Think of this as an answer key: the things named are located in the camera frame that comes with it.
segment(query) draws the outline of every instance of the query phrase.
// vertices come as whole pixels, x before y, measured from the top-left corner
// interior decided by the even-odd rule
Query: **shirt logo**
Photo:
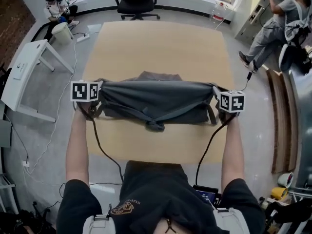
[[[129,214],[134,209],[134,206],[130,202],[125,202],[123,205],[120,205],[116,208],[113,208],[111,210],[111,214],[113,215],[123,215],[123,214]]]

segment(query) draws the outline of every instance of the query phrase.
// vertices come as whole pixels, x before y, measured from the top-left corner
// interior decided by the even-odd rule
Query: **brick wall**
[[[5,70],[34,23],[23,0],[0,0],[0,66],[5,62]]]

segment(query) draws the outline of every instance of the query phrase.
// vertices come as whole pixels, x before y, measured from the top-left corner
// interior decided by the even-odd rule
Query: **gray floor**
[[[159,13],[162,21],[187,23],[207,28],[216,27],[214,22],[202,16],[168,10],[155,10],[155,12]],[[80,24],[73,29],[73,33],[85,32],[86,26],[90,24],[121,20],[116,11],[91,13],[80,16],[77,19],[80,21]],[[239,50],[247,52],[248,46],[233,39],[228,25],[223,24],[218,30],[223,32],[225,38],[235,86],[237,89],[242,89],[246,84],[248,71],[238,59],[237,52]],[[38,39],[42,39],[43,36],[44,32],[39,35]],[[93,34],[89,40],[76,45],[78,62],[73,80],[81,79],[96,38],[97,34]],[[66,61],[74,65],[74,43],[61,46],[54,41],[52,46]],[[22,100],[25,105],[56,117],[58,99],[68,82],[70,74],[53,60],[49,53],[44,53],[44,57],[55,66],[55,71],[51,73],[49,69],[39,64],[30,78]],[[257,197],[261,195],[267,196],[274,185],[274,178],[271,175],[274,122],[270,89],[264,70],[260,70],[257,75],[253,76],[245,92],[248,103],[247,110],[241,114],[239,120],[245,151],[246,181]],[[12,111],[8,115],[28,149],[31,170],[41,153],[45,150],[55,125]],[[31,176],[23,172],[21,159],[25,160],[26,155],[16,136],[13,136],[13,147],[5,150],[6,170],[9,177],[16,184],[18,202],[22,209],[32,210],[31,202],[33,200],[38,202],[40,210],[53,205],[56,201],[61,201],[59,186],[65,182],[65,153],[71,129],[72,115],[73,108],[69,101],[69,89],[67,88],[60,102],[59,121],[56,125],[52,142],[42,159],[39,160]],[[119,162],[124,169],[126,162]],[[183,165],[183,168],[188,175],[189,183],[193,185],[195,182],[196,165]],[[90,155],[89,170],[91,183],[120,183],[115,164],[102,156]],[[220,179],[220,163],[202,165],[199,184],[220,188]],[[107,210],[110,202],[113,205],[118,203],[119,190],[120,186],[92,186],[92,191],[99,199],[103,211]],[[59,204],[51,208],[49,219],[52,222],[55,222],[58,208]]]

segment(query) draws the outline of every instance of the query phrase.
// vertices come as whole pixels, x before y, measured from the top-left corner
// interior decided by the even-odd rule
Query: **wooden table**
[[[121,81],[143,71],[179,74],[183,80],[214,82],[233,89],[228,53],[221,32],[161,21],[104,23],[90,54],[83,79]],[[162,163],[198,163],[218,126],[165,124],[163,133],[145,129],[144,122],[96,120],[102,148],[113,158]],[[210,146],[204,162],[220,162],[226,128]],[[91,153],[98,148],[92,124],[87,124]]]

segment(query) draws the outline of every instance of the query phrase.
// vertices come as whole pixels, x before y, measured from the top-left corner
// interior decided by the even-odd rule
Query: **black shirt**
[[[261,234],[265,216],[242,179],[228,184],[220,208],[233,207],[244,215],[251,234]],[[82,233],[85,220],[102,214],[98,200],[82,181],[66,183],[58,220],[58,234]],[[212,206],[183,175],[153,172],[124,183],[120,203],[109,212],[117,234],[152,234],[161,218],[169,218],[194,234],[228,233],[216,226]]]

